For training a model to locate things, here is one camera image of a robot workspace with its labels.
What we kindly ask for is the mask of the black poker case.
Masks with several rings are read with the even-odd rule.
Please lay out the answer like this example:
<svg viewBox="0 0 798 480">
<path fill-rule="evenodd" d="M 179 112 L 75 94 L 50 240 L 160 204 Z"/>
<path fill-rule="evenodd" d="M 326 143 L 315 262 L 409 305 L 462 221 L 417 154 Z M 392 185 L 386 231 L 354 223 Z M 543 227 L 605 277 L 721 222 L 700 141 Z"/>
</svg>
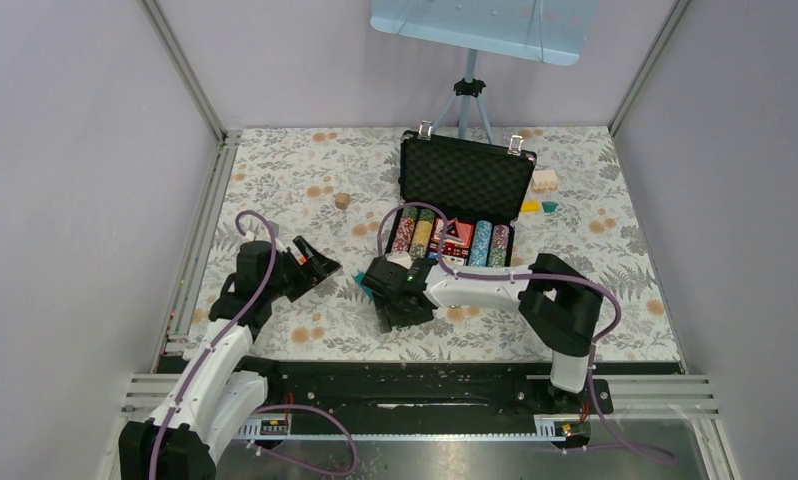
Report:
<svg viewBox="0 0 798 480">
<path fill-rule="evenodd" d="M 511 264 L 515 227 L 536 167 L 537 154 L 521 148 L 436 135 L 426 123 L 400 140 L 398 184 L 404 206 L 388 237 L 389 253 L 442 258 L 455 266 L 505 267 Z M 468 259 L 429 250 L 437 219 L 474 225 Z"/>
</svg>

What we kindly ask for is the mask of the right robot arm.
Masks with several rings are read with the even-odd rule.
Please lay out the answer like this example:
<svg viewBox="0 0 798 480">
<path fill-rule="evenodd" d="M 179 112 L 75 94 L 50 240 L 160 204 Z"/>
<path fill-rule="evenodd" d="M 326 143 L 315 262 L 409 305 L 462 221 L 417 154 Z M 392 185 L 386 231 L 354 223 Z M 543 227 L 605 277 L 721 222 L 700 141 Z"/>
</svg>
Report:
<svg viewBox="0 0 798 480">
<path fill-rule="evenodd" d="M 588 398 L 591 344 L 606 291 L 552 254 L 519 267 L 445 266 L 375 258 L 361 285 L 385 332 L 434 319 L 439 309 L 478 307 L 519 314 L 552 350 L 550 402 L 572 412 Z"/>
</svg>

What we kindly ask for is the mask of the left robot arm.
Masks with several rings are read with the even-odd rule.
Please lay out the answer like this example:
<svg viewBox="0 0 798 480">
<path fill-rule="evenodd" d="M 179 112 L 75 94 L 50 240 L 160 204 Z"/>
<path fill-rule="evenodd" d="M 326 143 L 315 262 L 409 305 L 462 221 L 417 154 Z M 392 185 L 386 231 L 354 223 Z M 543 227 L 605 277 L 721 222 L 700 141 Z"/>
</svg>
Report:
<svg viewBox="0 0 798 480">
<path fill-rule="evenodd" d="M 285 385 L 270 361 L 248 365 L 248 353 L 273 303 L 295 301 L 340 270 L 303 237 L 296 252 L 274 239 L 243 243 L 236 267 L 211 309 L 212 320 L 163 401 L 144 421 L 129 421 L 118 439 L 124 479 L 212 479 L 224 450 L 251 413 L 284 401 Z"/>
</svg>

